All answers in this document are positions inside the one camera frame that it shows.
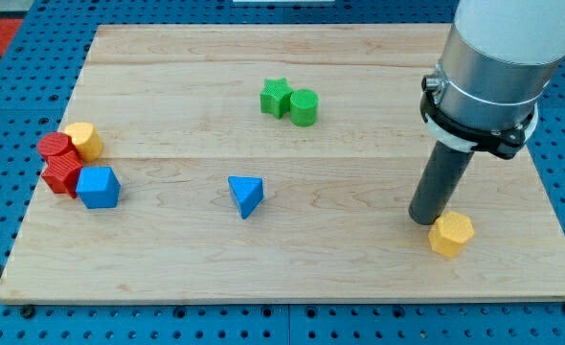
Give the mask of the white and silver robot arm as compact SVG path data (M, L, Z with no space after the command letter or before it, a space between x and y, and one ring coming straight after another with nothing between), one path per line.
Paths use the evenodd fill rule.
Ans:
M565 58L565 0L461 0L420 111L448 148L512 158Z

